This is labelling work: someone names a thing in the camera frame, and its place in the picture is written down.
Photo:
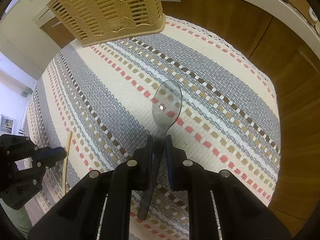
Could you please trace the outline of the person's left forearm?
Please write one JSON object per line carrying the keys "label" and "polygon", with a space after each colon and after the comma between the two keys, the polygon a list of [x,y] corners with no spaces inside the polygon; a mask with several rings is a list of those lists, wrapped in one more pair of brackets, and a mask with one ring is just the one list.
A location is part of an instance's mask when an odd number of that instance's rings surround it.
{"label": "person's left forearm", "polygon": [[4,211],[6,212],[16,229],[25,239],[27,239],[29,231],[32,228],[32,223],[25,207],[23,206],[19,210],[15,210],[7,206],[7,204],[5,204],[2,199],[1,206],[3,207]]}

